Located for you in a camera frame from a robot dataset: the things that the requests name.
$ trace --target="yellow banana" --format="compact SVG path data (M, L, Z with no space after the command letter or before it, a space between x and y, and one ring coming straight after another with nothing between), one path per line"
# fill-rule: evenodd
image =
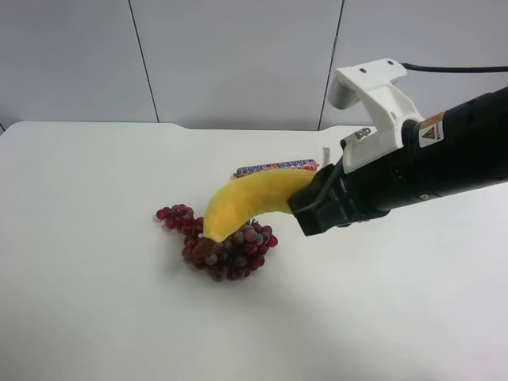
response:
M222 242L248 219L268 212L291 213L287 200L310 184L316 172L276 169L235 179L210 200L203 236Z

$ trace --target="white table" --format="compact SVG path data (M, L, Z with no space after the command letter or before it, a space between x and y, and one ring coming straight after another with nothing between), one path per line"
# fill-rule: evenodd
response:
M0 138L0 379L508 379L507 186L280 245L214 283L152 220L319 133L24 122Z

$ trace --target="warning label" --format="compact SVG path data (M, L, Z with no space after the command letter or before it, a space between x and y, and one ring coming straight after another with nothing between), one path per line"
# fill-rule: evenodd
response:
M443 133L443 116L445 113L430 117L423 121L418 131L418 143L420 148L428 147L445 138Z

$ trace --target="white mount bracket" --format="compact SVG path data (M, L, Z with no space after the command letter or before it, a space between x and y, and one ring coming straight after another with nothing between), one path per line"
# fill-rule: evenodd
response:
M397 61L383 59L337 69L329 93L332 106L344 110L362 101L377 131L357 131L344 139L344 173L351 173L404 146L402 124L423 121L413 101L393 83L407 74Z

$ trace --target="bunch of grapes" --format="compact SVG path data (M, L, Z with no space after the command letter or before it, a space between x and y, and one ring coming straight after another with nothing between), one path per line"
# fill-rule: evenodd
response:
M156 217L165 226L177 229L185 236L182 256L189 260L192 248L201 240L203 217L194 218L194 211L183 204L157 210ZM278 244L270 226L262 226L258 221L247 221L235 233L215 245L213 252L195 261L199 270L208 268L216 280L235 280L247 278L252 271L264 265L264 256L269 248Z

